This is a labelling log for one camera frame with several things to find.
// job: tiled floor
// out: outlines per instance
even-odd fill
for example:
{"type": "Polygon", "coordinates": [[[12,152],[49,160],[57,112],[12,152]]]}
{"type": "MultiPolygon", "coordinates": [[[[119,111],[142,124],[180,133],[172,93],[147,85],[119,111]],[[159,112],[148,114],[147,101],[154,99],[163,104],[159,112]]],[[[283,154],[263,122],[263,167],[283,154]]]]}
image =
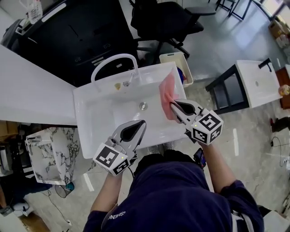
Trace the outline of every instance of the tiled floor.
{"type": "MultiPolygon", "coordinates": [[[[207,83],[194,84],[186,88],[185,92],[188,99],[196,100],[202,106],[212,109],[213,102],[210,95],[204,90],[207,83]]],[[[280,147],[271,148],[270,140],[273,136],[277,136],[281,144],[285,144],[289,143],[290,136],[288,129],[271,134],[269,117],[280,118],[287,115],[290,115],[290,111],[282,110],[279,101],[254,109],[221,115],[224,120],[224,128],[222,135],[215,142],[236,177],[245,184],[257,203],[273,210],[280,209],[290,190],[288,172],[283,163],[284,158],[289,155],[290,147],[289,145],[281,147],[282,158],[280,158],[280,147]],[[234,128],[237,130],[238,153],[235,152],[234,146],[234,128]]],[[[190,156],[193,156],[199,148],[198,144],[193,144],[189,139],[175,141],[174,145],[176,150],[190,156]]],[[[279,145],[279,142],[275,140],[274,145],[279,145]]],[[[140,160],[146,154],[146,149],[138,150],[137,154],[140,160]]],[[[207,168],[205,174],[210,189],[212,189],[207,168]]],[[[66,231],[70,228],[70,231],[74,232],[83,229],[90,207],[102,187],[106,173],[96,167],[88,173],[88,176],[95,189],[94,192],[89,192],[84,177],[80,177],[74,182],[75,190],[64,199],[60,198],[54,189],[51,190],[51,200],[59,207],[64,216],[71,220],[72,227],[64,222],[48,197],[41,193],[27,196],[29,203],[36,209],[51,231],[66,231]]],[[[131,173],[129,170],[125,170],[119,202],[122,202],[128,195],[131,182],[131,173]]]]}
{"type": "MultiPolygon", "coordinates": [[[[197,1],[184,0],[184,7],[193,6],[193,2],[197,1]]],[[[127,21],[130,23],[131,6],[128,0],[120,0],[120,2],[127,21]]],[[[217,77],[219,73],[232,66],[237,59],[263,60],[270,57],[274,67],[277,67],[276,58],[279,58],[282,66],[285,63],[285,58],[268,32],[268,19],[254,4],[251,5],[243,22],[234,17],[228,19],[227,11],[223,9],[219,9],[214,16],[200,18],[200,22],[205,30],[188,36],[184,42],[184,48],[191,53],[188,64],[194,79],[217,77]]],[[[136,38],[136,31],[133,28],[130,29],[136,38]]],[[[156,43],[150,42],[149,45],[154,47],[156,43]]],[[[172,51],[170,46],[164,46],[162,49],[162,53],[172,51]]],[[[196,100],[202,106],[213,109],[211,97],[204,89],[207,83],[196,82],[186,88],[185,92],[188,99],[196,100]]],[[[216,141],[217,147],[236,177],[245,184],[258,204],[273,210],[279,210],[290,190],[288,172],[283,163],[284,157],[289,155],[290,147],[284,145],[280,151],[280,147],[271,148],[270,141],[273,136],[277,136],[281,144],[289,143],[290,135],[287,129],[271,134],[269,117],[280,118],[288,115],[290,115],[290,111],[282,110],[278,101],[254,109],[221,115],[224,120],[224,129],[216,141]],[[235,148],[235,141],[238,141],[238,149],[235,148]]],[[[198,147],[198,144],[193,144],[189,139],[175,142],[177,150],[190,156],[193,156],[198,147]]],[[[139,150],[137,154],[140,160],[146,154],[146,149],[139,150]]],[[[211,186],[207,168],[205,174],[208,184],[211,186]]],[[[60,198],[54,189],[51,190],[51,200],[72,222],[72,227],[62,219],[48,197],[41,193],[27,196],[29,203],[36,209],[51,231],[61,232],[68,228],[71,232],[82,231],[90,207],[102,187],[106,173],[96,167],[90,171],[88,176],[95,189],[94,192],[89,192],[84,177],[80,177],[74,182],[75,190],[66,198],[60,198]]],[[[122,202],[128,195],[131,182],[131,173],[126,170],[119,202],[122,202]]]]}

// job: brown object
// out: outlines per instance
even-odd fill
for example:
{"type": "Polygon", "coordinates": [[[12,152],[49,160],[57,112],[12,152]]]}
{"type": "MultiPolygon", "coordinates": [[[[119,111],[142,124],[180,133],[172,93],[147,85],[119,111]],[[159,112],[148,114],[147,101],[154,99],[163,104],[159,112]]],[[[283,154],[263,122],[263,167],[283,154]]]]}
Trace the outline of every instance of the brown object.
{"type": "Polygon", "coordinates": [[[268,28],[275,39],[280,37],[282,34],[286,34],[283,25],[276,20],[273,20],[268,28]]]}
{"type": "Polygon", "coordinates": [[[17,122],[0,121],[0,142],[18,135],[17,122]]]}
{"type": "Polygon", "coordinates": [[[20,216],[19,219],[29,232],[50,232],[42,218],[36,215],[34,212],[27,216],[20,216]]]}
{"type": "MultiPolygon", "coordinates": [[[[290,78],[288,76],[286,68],[281,68],[276,72],[276,76],[280,86],[289,85],[290,86],[290,78]]],[[[280,99],[281,107],[286,110],[290,109],[290,95],[283,96],[280,99]]]]}

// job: white sink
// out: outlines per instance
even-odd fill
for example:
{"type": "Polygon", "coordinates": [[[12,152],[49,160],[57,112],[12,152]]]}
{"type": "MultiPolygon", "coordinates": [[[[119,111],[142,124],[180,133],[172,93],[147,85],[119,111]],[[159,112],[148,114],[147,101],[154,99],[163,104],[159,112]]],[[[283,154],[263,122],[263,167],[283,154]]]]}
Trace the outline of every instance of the white sink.
{"type": "Polygon", "coordinates": [[[174,93],[186,99],[175,62],[140,68],[140,83],[116,90],[116,83],[130,79],[133,70],[96,81],[73,91],[77,126],[83,156],[93,158],[98,146],[106,142],[115,129],[128,121],[143,119],[147,130],[138,149],[185,138],[185,127],[167,120],[161,107],[159,85],[173,71],[174,93]],[[147,109],[141,110],[145,102],[147,109]]]}
{"type": "Polygon", "coordinates": [[[261,61],[237,60],[236,67],[240,74],[249,107],[254,108],[282,98],[280,87],[272,63],[259,69],[261,61]]]}

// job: pink cloth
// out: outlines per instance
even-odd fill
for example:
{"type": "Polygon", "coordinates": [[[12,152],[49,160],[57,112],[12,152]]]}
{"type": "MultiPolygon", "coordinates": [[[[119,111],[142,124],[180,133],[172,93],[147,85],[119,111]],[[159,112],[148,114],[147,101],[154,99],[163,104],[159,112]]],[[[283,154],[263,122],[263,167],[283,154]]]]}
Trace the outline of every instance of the pink cloth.
{"type": "Polygon", "coordinates": [[[174,86],[175,86],[174,75],[173,75],[173,70],[171,70],[171,72],[159,85],[161,105],[167,119],[175,120],[179,123],[179,121],[177,120],[177,117],[175,116],[175,114],[172,112],[170,108],[170,103],[175,102],[174,100],[178,99],[179,97],[179,95],[174,94],[174,86]]]}

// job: white plastic basket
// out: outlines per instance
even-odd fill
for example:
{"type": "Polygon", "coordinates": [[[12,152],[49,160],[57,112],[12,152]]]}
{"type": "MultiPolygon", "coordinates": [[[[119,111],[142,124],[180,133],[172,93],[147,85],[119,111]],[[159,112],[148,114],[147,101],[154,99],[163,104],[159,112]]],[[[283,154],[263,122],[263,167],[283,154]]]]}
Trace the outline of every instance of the white plastic basket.
{"type": "Polygon", "coordinates": [[[175,61],[176,66],[181,69],[186,77],[186,80],[183,81],[183,88],[193,84],[193,78],[191,76],[189,66],[182,52],[162,54],[159,56],[159,59],[161,63],[175,61]]]}

